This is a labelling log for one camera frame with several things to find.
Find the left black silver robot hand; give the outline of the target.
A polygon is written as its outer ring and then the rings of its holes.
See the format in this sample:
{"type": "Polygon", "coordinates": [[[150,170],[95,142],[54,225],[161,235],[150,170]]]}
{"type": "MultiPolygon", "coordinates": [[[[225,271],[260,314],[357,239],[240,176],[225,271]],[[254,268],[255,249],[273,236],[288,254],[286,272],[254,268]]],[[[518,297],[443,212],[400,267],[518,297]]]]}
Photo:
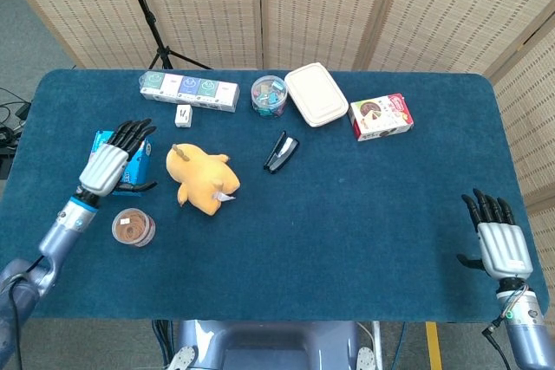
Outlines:
{"type": "Polygon", "coordinates": [[[156,130],[152,120],[128,120],[114,131],[99,131],[88,163],[80,174],[80,187],[97,197],[141,195],[157,182],[147,179],[156,130]]]}

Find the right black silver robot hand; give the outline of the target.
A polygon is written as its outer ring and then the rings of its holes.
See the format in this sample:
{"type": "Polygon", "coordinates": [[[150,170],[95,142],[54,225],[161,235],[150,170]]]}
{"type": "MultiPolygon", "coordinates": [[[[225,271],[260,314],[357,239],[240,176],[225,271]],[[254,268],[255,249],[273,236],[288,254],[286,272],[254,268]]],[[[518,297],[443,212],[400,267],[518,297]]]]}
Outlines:
{"type": "Polygon", "coordinates": [[[480,246],[480,259],[458,254],[458,261],[469,269],[485,271],[492,279],[526,280],[533,272],[532,260],[522,229],[516,225],[513,210],[503,198],[494,198],[474,188],[475,198],[462,194],[480,246]]]}

